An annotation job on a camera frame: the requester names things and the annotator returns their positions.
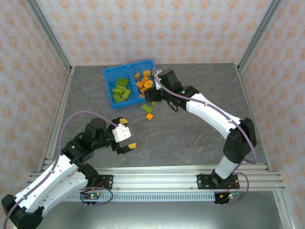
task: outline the wallpaper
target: wallpaper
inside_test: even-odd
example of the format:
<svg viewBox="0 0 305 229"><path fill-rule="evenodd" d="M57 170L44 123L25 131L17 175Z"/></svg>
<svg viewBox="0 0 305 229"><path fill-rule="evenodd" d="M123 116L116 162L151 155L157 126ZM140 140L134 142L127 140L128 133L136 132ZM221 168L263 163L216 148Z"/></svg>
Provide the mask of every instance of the wallpaper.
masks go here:
<svg viewBox="0 0 305 229"><path fill-rule="evenodd" d="M72 65L239 63L272 0L38 0Z"/></svg>
<svg viewBox="0 0 305 229"><path fill-rule="evenodd" d="M24 0L0 1L0 34L2 199L37 172L67 73Z"/></svg>
<svg viewBox="0 0 305 229"><path fill-rule="evenodd" d="M243 72L265 152L305 227L305 2L285 0Z"/></svg>

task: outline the aluminum frame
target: aluminum frame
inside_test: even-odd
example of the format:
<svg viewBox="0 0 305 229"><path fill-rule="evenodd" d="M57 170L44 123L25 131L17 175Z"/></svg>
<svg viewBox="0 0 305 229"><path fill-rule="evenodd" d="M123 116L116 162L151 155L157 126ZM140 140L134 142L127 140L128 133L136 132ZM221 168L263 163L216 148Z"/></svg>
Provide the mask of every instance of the aluminum frame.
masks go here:
<svg viewBox="0 0 305 229"><path fill-rule="evenodd" d="M46 160L45 169L51 165ZM205 166L164 166L164 167L124 167L97 168L102 175L114 175L113 192L214 192L226 189L199 190L197 175L211 174L217 165ZM249 191L284 191L285 185L279 172L269 172L266 164L241 165L238 172L243 172L249 179ZM31 174L28 183L33 182L40 173ZM243 176L238 176L241 191L247 187Z"/></svg>
<svg viewBox="0 0 305 229"><path fill-rule="evenodd" d="M62 65L69 71L71 69L71 65L62 50L59 42L57 41L50 25L48 24L46 18L44 17L38 3L36 0L25 0L28 3L28 6L32 10L33 14L36 16L38 23L40 24L42 30L45 32L47 38L49 39L52 47L54 48L56 54L58 55Z"/></svg>

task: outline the gray floor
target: gray floor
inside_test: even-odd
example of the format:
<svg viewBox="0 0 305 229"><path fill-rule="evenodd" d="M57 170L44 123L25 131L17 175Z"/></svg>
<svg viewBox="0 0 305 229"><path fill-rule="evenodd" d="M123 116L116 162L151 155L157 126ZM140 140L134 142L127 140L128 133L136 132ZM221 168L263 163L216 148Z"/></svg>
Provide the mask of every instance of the gray floor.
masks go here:
<svg viewBox="0 0 305 229"><path fill-rule="evenodd" d="M141 104L113 110L103 69L107 66L76 67L63 121L79 110L95 111L109 119L125 117L137 148L116 155L100 149L88 161L94 167L139 167L217 164L223 156L224 139L193 114L175 113L158 103L148 121ZM211 102L240 118L250 112L234 64L170 64L183 85L193 85ZM80 115L68 124L62 143L82 132L93 116ZM258 140L258 161L265 162ZM40 229L281 229L272 192L251 192L240 203L218 208L212 202L109 203L84 208L80 203L61 203L39 226Z"/></svg>
<svg viewBox="0 0 305 229"><path fill-rule="evenodd" d="M272 192L249 193L236 205L212 202L118 203L84 208L61 203L38 229L282 229Z"/></svg>
<svg viewBox="0 0 305 229"><path fill-rule="evenodd" d="M166 102L154 108L154 119L145 118L141 104L113 110L107 96L103 69L109 66L76 67L63 121L80 110L89 110L108 119L125 117L133 136L123 142L137 143L137 148L125 155L116 155L111 148L96 150L88 161L93 167L145 167L217 164L223 156L225 140L206 122L184 110L174 112ZM232 63L165 64L158 69L172 68L182 85L192 85L211 102L240 118L250 117L244 93ZM80 115L68 124L62 144L82 132L93 118ZM258 161L265 162L258 141Z"/></svg>

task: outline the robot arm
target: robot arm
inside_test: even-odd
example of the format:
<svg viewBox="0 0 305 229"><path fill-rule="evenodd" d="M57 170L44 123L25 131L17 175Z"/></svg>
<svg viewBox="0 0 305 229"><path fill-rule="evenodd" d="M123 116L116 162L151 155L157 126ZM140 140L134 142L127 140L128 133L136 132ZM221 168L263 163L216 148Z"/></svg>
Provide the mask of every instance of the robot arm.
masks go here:
<svg viewBox="0 0 305 229"><path fill-rule="evenodd" d="M188 85L183 87L172 69L164 71L157 70L154 74L158 77L160 83L170 91L178 95L206 102L205 104L201 104L175 97L166 92L157 82L155 88L151 88L145 92L145 99L148 102L165 100L176 112L178 111L178 107L180 107L185 111L193 113L214 127L226 139L224 145L224 156L219 165L212 172L212 180L214 183L219 185L226 182L239 163L251 152L245 137L233 124L233 121L246 132L254 147L256 145L256 137L253 122L249 118L241 120L238 117L228 114L208 101L192 86ZM230 120L225 118L215 109L211 108L211 106L207 106L207 103L223 112L230 118Z"/></svg>
<svg viewBox="0 0 305 229"><path fill-rule="evenodd" d="M85 131L76 135L61 150L57 164L54 163L44 171L32 184L15 196L6 195L1 203L6 214L16 203L21 201L29 191L48 178L22 200L10 215L10 220L18 229L35 229L48 212L64 200L68 195L83 189L94 187L97 183L98 172L89 164L83 164L93 157L95 149L111 146L117 154L125 154L135 149L136 144L125 147L120 142L129 138L131 132L124 118L114 119L117 127L109 126L104 120L94 118L86 125Z"/></svg>

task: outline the blue plastic bin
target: blue plastic bin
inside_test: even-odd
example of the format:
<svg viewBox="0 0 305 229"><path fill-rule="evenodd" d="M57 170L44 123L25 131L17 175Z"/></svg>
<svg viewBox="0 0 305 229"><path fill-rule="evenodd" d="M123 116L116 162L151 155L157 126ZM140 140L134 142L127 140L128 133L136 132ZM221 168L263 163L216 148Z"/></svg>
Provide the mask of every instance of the blue plastic bin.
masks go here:
<svg viewBox="0 0 305 229"><path fill-rule="evenodd" d="M151 70L151 73L153 73L153 69L155 68L153 60L146 60L146 61L140 61L135 63L130 63L130 70L132 72L132 78L134 80L134 83L136 84L136 81L134 79L134 75L137 73L140 73L140 78L137 81L141 81L143 79L143 71ZM153 81L153 85L156 86L156 83L153 78L151 78ZM139 95L142 94L140 90L136 86L136 96L140 103L145 102L145 98L141 98Z"/></svg>
<svg viewBox="0 0 305 229"><path fill-rule="evenodd" d="M127 107L138 102L134 92L134 80L132 80L131 78L128 65L104 69L104 77L107 85L107 93L110 99L111 106L113 108ZM113 98L112 90L113 88L115 88L115 83L118 81L119 78L129 80L127 84L127 89L131 90L131 93L126 101L115 104L115 99Z"/></svg>
<svg viewBox="0 0 305 229"><path fill-rule="evenodd" d="M136 86L136 81L134 79L134 75L140 73L139 80L143 79L143 71L151 70L155 68L152 60L140 61L135 63L130 63L126 65L121 65L113 68L104 69L104 77L107 85L107 93L110 99L110 103L113 109L122 108L131 106L133 104L138 104L145 102L145 98L140 98L139 94L141 94L140 90L138 90ZM125 102L115 104L115 99L113 98L112 90L115 88L115 83L119 78L124 78L129 80L127 89L131 90L128 99Z"/></svg>

